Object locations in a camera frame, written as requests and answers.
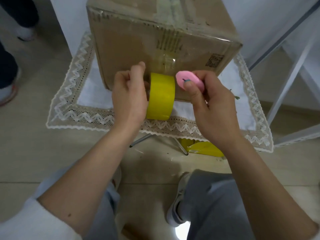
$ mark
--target sneaker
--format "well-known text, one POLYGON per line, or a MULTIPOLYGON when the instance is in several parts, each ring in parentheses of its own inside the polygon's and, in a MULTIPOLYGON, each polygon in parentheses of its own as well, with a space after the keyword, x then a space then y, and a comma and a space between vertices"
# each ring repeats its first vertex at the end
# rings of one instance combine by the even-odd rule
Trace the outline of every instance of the sneaker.
POLYGON ((118 188, 119 188, 119 185, 121 182, 121 177, 122 177, 122 173, 121 173, 121 168, 119 165, 117 170, 114 172, 114 174, 111 178, 111 182, 113 183, 116 191, 118 191, 118 188))
POLYGON ((5 88, 0 89, 0 107, 9 103, 18 93, 18 88, 16 86, 17 80, 21 76, 21 69, 18 67, 18 73, 13 80, 13 83, 5 88))
POLYGON ((32 41, 37 37, 37 32, 35 27, 25 28, 25 27, 18 27, 17 30, 17 37, 21 41, 32 41))
POLYGON ((178 184, 178 191, 177 191, 176 198, 174 199, 173 203, 171 204, 167 212, 166 221, 172 227, 177 227, 180 224, 183 224, 186 222, 179 217, 177 206, 183 200, 184 192, 186 190, 186 186, 190 176, 191 176, 191 173, 189 172, 182 175, 178 184))

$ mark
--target hand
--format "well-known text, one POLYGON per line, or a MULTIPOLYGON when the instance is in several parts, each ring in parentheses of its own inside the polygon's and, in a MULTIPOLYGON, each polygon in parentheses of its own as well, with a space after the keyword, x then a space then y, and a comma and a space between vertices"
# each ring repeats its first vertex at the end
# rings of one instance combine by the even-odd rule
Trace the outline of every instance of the hand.
POLYGON ((114 77, 112 102, 114 126, 127 128, 138 133, 147 112, 147 95, 143 74, 144 62, 133 65, 130 71, 117 72, 114 77))
POLYGON ((214 72, 193 73, 204 82, 206 88, 202 94, 194 82, 184 83, 184 88, 191 97, 198 129, 219 149, 230 148, 233 142, 243 138, 237 119, 235 97, 222 85, 214 72))

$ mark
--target lace tablecloth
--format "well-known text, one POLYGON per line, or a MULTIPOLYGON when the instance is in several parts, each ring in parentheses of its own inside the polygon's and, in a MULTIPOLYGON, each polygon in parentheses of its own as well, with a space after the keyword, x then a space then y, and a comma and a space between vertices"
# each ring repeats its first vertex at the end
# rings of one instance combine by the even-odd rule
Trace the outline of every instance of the lace tablecloth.
MULTIPOLYGON (((96 62, 93 62, 94 59, 95 52, 91 34, 86 32, 61 88, 52 99, 46 123, 48 128, 75 128, 107 132, 114 124, 111 92, 103 87, 98 69, 91 69, 96 65, 96 62), (94 99, 94 95, 99 91, 99 96, 94 99)), ((230 86, 235 83, 242 86, 238 90, 232 87, 232 92, 242 91, 241 95, 235 94, 240 96, 240 100, 236 101, 240 129, 256 150, 272 152, 273 140, 270 128, 262 112, 246 64, 240 54, 231 63, 228 66, 233 65, 233 69, 237 70, 237 74, 233 77, 237 79, 237 82, 231 83, 230 86)), ((175 101, 169 120, 146 119, 140 132, 206 141, 194 121, 191 105, 178 101, 175 101)))

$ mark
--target pink object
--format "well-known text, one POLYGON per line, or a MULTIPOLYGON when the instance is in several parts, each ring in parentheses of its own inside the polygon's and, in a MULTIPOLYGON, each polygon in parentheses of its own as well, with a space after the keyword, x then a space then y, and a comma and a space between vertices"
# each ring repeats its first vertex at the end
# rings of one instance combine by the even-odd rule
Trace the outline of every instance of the pink object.
POLYGON ((179 85, 179 87, 181 87, 183 90, 184 87, 183 87, 183 84, 186 80, 190 80, 190 81, 193 81, 197 87, 199 88, 200 92, 204 92, 205 90, 205 85, 204 83, 196 76, 194 75, 192 72, 190 71, 179 71, 177 74, 176 74, 176 79, 177 79, 177 84, 179 85))

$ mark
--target yellow tape roll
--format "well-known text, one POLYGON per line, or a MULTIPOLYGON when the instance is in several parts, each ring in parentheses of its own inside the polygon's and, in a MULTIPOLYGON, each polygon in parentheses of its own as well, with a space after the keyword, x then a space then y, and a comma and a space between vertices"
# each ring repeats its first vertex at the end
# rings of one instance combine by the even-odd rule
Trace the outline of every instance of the yellow tape roll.
POLYGON ((167 120, 174 107, 174 77, 157 73, 151 73, 150 77, 150 97, 146 118, 167 120))

